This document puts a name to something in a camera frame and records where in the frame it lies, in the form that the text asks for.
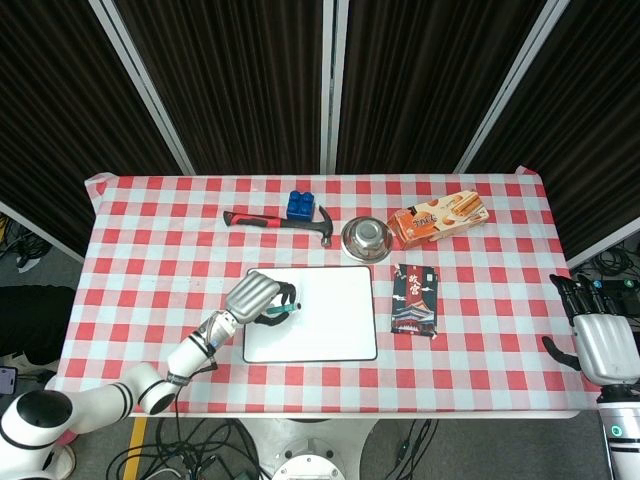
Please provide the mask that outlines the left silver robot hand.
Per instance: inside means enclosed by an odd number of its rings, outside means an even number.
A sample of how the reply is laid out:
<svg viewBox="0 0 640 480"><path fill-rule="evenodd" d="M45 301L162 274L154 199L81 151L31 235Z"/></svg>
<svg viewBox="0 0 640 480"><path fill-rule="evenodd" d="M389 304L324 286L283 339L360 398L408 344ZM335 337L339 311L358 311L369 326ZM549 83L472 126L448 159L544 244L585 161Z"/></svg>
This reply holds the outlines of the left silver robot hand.
<svg viewBox="0 0 640 480"><path fill-rule="evenodd" d="M288 317L288 312L281 312L275 317L267 317L264 312L271 301L280 296L281 303L296 301L296 288L293 284L273 280L272 278L252 271L238 283L226 297L225 309L229 311L241 325L257 323L269 327L277 326Z"/></svg>

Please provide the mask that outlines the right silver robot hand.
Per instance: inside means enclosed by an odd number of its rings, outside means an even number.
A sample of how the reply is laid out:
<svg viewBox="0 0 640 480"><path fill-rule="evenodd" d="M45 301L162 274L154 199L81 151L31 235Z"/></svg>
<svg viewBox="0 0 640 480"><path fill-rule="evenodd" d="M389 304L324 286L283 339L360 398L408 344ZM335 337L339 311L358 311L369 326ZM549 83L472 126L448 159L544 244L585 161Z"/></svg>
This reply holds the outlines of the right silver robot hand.
<svg viewBox="0 0 640 480"><path fill-rule="evenodd" d="M550 281L560 295L574 336L576 353L561 351L549 336L542 338L556 362L580 371L600 387L639 381L639 352L627 317L594 282L555 274Z"/></svg>

